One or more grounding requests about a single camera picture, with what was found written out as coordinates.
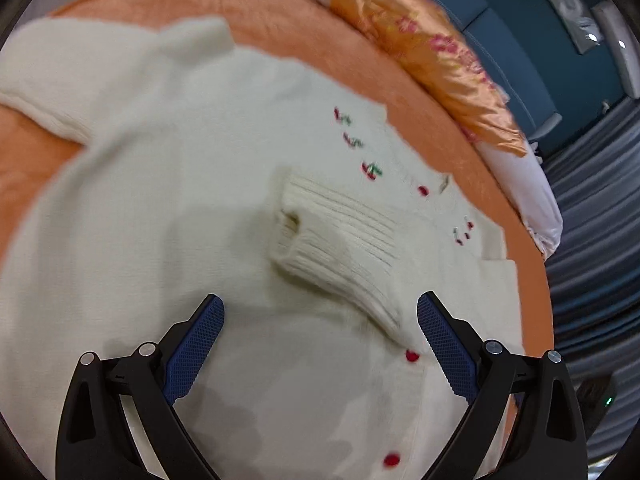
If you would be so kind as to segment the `grey pleated curtain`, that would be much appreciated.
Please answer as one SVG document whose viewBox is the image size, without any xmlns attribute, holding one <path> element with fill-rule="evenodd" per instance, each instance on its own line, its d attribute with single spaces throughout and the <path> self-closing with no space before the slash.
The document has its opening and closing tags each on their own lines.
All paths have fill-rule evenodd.
<svg viewBox="0 0 640 480">
<path fill-rule="evenodd" d="M 547 260 L 555 347 L 600 358 L 639 330 L 639 103 L 623 99 L 544 163 L 563 218 Z"/>
</svg>

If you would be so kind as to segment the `blue padded headboard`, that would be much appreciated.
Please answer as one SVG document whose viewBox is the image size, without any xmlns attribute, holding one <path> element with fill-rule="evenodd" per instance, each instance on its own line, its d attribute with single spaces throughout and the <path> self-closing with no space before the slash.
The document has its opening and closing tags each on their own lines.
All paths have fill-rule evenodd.
<svg viewBox="0 0 640 480">
<path fill-rule="evenodd" d="M 624 96 L 611 48 L 582 53 L 549 0 L 434 0 L 509 97 L 526 138 L 549 156 Z"/>
</svg>

